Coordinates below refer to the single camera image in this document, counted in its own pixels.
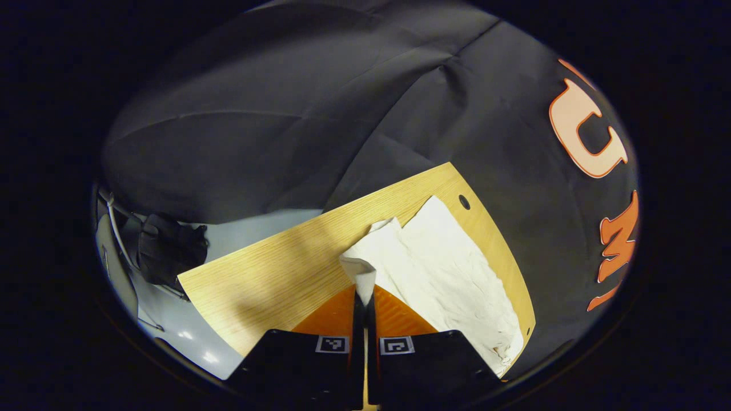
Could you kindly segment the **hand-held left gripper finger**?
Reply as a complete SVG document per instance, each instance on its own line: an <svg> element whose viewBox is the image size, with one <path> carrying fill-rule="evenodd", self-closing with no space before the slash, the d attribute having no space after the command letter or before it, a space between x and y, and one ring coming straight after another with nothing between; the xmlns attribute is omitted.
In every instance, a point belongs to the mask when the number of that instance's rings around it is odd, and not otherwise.
<svg viewBox="0 0 731 411"><path fill-rule="evenodd" d="M239 410L363 408L364 307L349 286L313 312L289 297L242 303L251 350L226 380Z"/></svg>
<svg viewBox="0 0 731 411"><path fill-rule="evenodd" d="M381 287L365 310L367 400L379 409L467 409L502 385L463 332L439 332Z"/></svg>

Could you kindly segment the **white jeans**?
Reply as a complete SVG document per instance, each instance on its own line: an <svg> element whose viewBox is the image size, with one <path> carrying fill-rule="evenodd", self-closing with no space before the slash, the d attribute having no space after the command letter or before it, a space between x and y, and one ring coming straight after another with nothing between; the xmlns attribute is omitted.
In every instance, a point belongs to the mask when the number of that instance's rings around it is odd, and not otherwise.
<svg viewBox="0 0 731 411"><path fill-rule="evenodd" d="M396 217L371 224L339 261L364 304L381 287L436 332L463 332L497 376L519 356L519 317L501 279L439 198L405 225Z"/></svg>

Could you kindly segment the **dark cloth bundle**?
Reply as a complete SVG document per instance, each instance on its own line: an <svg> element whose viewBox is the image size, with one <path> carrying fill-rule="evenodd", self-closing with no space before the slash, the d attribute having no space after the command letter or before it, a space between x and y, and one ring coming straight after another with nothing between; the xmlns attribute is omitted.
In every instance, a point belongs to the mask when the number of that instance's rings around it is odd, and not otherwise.
<svg viewBox="0 0 731 411"><path fill-rule="evenodd" d="M210 245L208 226L182 225L166 214L151 214L143 222L138 236L136 262L142 276L151 284L183 292L178 279L204 264Z"/></svg>

